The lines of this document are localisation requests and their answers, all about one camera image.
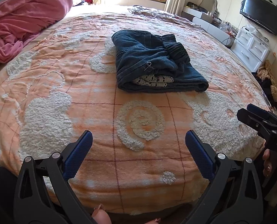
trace television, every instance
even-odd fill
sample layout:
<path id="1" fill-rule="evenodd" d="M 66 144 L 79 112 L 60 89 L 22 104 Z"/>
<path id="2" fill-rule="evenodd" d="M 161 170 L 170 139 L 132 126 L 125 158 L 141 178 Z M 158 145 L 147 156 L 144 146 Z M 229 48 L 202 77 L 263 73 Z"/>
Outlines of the television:
<path id="1" fill-rule="evenodd" d="M 277 6 L 266 0 L 243 0 L 240 14 L 277 35 Z"/>

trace silver screw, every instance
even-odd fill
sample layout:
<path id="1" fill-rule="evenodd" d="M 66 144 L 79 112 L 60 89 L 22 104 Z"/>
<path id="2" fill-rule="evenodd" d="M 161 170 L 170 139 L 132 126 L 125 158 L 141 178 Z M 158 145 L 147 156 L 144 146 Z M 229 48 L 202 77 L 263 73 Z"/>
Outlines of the silver screw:
<path id="1" fill-rule="evenodd" d="M 31 160 L 31 157 L 30 156 L 27 156 L 25 159 L 24 159 L 24 161 L 26 161 L 26 162 L 29 162 Z"/>
<path id="2" fill-rule="evenodd" d="M 59 152 L 55 152 L 52 154 L 52 158 L 59 158 L 60 157 L 60 153 Z"/>
<path id="3" fill-rule="evenodd" d="M 249 158 L 249 157 L 247 157 L 245 160 L 246 160 L 246 162 L 248 162 L 248 163 L 252 163 L 252 162 L 253 162 L 252 159 Z"/>
<path id="4" fill-rule="evenodd" d="M 218 153 L 218 154 L 217 154 L 217 157 L 218 157 L 219 159 L 225 159 L 225 158 L 226 158 L 226 155 L 224 155 L 223 153 Z"/>

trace pink fabric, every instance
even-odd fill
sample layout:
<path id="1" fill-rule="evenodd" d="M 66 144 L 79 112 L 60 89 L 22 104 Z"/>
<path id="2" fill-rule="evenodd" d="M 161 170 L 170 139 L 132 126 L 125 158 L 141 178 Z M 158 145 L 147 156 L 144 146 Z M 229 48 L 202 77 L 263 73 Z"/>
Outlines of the pink fabric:
<path id="1" fill-rule="evenodd" d="M 4 0 L 0 2 L 0 63 L 13 59 L 39 32 L 61 20 L 72 0 Z"/>

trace bed sheet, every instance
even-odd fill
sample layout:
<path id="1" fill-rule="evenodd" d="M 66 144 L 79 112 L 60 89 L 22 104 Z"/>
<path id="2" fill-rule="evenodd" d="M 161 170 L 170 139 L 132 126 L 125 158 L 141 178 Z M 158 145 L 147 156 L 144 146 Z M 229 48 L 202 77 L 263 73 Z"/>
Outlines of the bed sheet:
<path id="1" fill-rule="evenodd" d="M 236 112 L 249 103 L 267 106 L 239 59 L 200 27 L 127 9 L 73 8 L 0 70 L 0 166 L 18 174 L 27 155 L 61 152 L 88 129 L 93 146 L 69 180 L 72 189 L 85 207 L 102 203 L 138 215 L 194 201 L 205 190 L 184 142 L 188 130 L 230 158 L 254 157 L 264 141 Z M 208 90 L 119 90 L 111 35 L 121 29 L 175 34 Z"/>

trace white cabinet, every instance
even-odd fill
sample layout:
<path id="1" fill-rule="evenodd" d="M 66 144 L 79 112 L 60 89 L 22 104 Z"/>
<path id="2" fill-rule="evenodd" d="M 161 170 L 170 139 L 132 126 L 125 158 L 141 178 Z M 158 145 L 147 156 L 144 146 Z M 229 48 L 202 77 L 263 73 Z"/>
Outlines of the white cabinet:
<path id="1" fill-rule="evenodd" d="M 275 60 L 268 44 L 246 28 L 239 30 L 231 50 L 243 61 L 250 72 L 256 72 L 266 59 L 270 64 Z"/>

